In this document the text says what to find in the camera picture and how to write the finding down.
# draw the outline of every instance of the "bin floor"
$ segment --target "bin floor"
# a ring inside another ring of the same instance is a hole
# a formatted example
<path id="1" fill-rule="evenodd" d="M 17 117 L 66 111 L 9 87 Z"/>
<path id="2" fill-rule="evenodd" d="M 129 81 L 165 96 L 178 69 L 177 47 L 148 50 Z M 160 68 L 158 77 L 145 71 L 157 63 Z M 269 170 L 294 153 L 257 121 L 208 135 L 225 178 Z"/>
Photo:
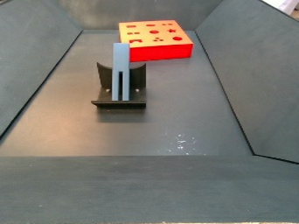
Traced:
<path id="1" fill-rule="evenodd" d="M 0 156 L 249 156 L 193 31 L 189 59 L 146 62 L 146 108 L 106 110 L 97 66 L 112 66 L 116 31 L 83 31 L 1 140 Z"/>

